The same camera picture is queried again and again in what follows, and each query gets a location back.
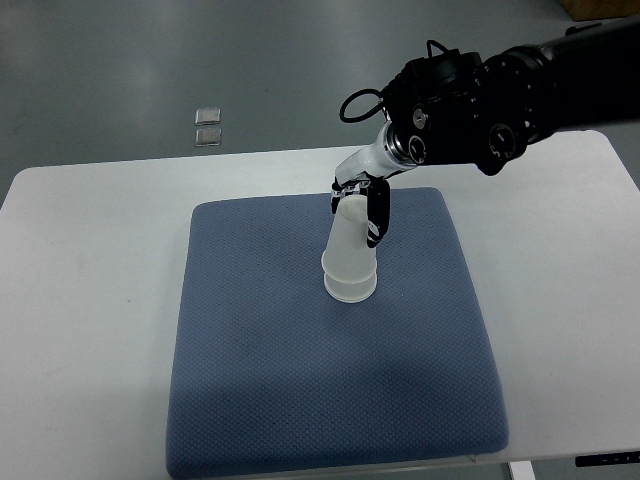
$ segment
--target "floor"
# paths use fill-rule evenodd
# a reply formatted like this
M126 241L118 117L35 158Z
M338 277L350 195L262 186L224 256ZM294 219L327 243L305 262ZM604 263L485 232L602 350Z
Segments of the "floor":
M381 117L346 125L340 104L385 86L427 39L486 59L571 25L556 0L3 0L0 202L29 167L368 144ZM222 144L197 148L194 112L207 106L222 109ZM640 185L640 124L601 131ZM534 469L540 480L640 477L640 466L577 469L573 459Z

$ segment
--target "robotic arm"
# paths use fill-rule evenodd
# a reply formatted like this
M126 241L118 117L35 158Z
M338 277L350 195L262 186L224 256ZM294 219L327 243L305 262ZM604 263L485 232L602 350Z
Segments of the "robotic arm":
M434 48L440 54L434 54ZM438 42L408 62L382 91L351 95L340 109L347 123L383 111L376 142L336 168L332 211L345 195L367 195L375 247L389 225L393 175L417 166L474 163L497 174L527 145L560 130L640 119L640 17L572 28L563 38L520 46L480 60ZM374 94L375 107L346 117L355 98Z

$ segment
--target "black cable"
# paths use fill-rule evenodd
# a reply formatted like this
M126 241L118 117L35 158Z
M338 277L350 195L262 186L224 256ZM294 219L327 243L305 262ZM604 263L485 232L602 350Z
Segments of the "black cable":
M353 102L356 98L362 97L363 95L375 95L380 100L382 100L382 94L375 88L363 88L362 90L358 90L353 95L350 95L349 98L347 98L342 104L342 106L340 107L340 120L342 120L344 123L357 123L357 122L366 120L367 118L373 117L376 113L382 110L382 106L383 106L382 102L378 102L371 110L369 110L366 113L363 113L362 115L358 115L357 117L345 116L344 113L347 110L347 107L349 106L349 104Z

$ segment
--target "stacked cups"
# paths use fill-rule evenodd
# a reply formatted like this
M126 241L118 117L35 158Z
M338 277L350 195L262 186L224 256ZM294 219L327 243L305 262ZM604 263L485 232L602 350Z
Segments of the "stacked cups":
M376 249L367 247L367 231L367 198L343 198L322 254L324 286L336 300L361 302L376 289Z

